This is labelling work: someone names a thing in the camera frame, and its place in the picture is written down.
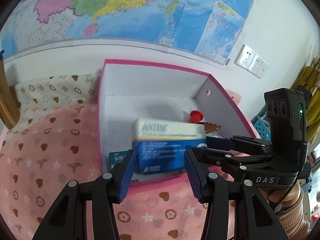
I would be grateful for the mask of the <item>person's right hand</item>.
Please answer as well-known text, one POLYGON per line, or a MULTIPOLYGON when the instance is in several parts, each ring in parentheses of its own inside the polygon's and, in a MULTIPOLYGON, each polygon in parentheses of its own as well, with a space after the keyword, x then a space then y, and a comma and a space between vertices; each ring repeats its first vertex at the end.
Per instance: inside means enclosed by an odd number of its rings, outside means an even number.
POLYGON ((298 181, 295 183, 295 185, 290 191, 288 191, 288 189, 277 190, 273 193, 267 193, 267 191, 264 189, 259 189, 259 191, 268 203, 272 202, 277 204, 278 202, 281 202, 282 207, 284 209, 295 205, 296 202, 299 200, 301 193, 298 181))

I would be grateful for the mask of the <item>pink sleeve right forearm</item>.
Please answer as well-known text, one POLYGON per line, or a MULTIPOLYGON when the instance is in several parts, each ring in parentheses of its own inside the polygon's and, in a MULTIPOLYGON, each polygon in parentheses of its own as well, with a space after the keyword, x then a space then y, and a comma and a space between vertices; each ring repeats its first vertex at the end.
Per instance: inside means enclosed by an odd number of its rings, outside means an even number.
POLYGON ((303 191, 300 191, 295 204, 280 211, 277 217, 289 239, 306 239, 310 233, 310 223, 304 220, 303 191))

